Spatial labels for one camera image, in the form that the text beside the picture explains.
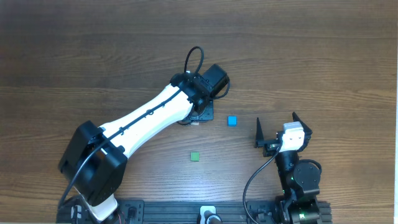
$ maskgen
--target green cube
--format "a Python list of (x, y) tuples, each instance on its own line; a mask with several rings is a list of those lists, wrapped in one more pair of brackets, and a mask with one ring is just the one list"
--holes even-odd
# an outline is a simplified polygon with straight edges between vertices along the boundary
[(199, 152), (191, 152), (191, 161), (199, 162)]

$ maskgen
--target blue block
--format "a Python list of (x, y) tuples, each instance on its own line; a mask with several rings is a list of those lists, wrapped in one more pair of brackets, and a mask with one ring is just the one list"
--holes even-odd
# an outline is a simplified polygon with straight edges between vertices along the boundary
[(235, 127), (237, 125), (236, 116), (228, 116), (228, 126)]

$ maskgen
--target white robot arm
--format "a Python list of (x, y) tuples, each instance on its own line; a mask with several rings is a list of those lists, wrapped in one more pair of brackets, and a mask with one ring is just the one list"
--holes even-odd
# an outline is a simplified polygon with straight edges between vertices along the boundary
[[(189, 73), (187, 62), (195, 49), (202, 52), (201, 62), (194, 73)], [(93, 221), (114, 222), (118, 203), (113, 193), (122, 182), (132, 154), (168, 125), (189, 118), (192, 113), (203, 114), (207, 107), (213, 106), (214, 99), (220, 98), (216, 95), (227, 84), (228, 92), (226, 72), (214, 64), (201, 76), (198, 71), (202, 62), (203, 49), (192, 48), (184, 72), (174, 75), (170, 84), (153, 100), (98, 128), (91, 121), (77, 128), (58, 165), (70, 180), (58, 209), (74, 187), (90, 210)]]

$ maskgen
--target wood grain surface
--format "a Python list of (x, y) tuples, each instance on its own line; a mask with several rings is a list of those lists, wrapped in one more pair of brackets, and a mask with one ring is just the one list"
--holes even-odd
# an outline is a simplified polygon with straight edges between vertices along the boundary
[[(296, 111), (314, 131), (300, 155), (322, 164), (318, 198), (334, 223), (392, 223), (393, 0), (0, 1), (0, 222), (54, 222), (67, 186), (57, 164), (75, 128), (151, 100), (195, 45), (202, 72), (228, 72), (229, 95), (214, 121), (173, 124), (145, 143), (117, 197), (240, 201), (266, 161), (253, 148), (256, 118), (274, 138)], [(281, 193), (272, 164), (248, 199)]]

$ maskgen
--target small block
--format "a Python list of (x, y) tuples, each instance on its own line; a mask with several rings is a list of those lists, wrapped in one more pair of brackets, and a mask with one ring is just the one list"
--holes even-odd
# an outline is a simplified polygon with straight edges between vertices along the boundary
[(237, 118), (236, 116), (228, 116), (228, 126), (235, 127), (237, 125)]
[(199, 152), (191, 152), (191, 161), (199, 162)]

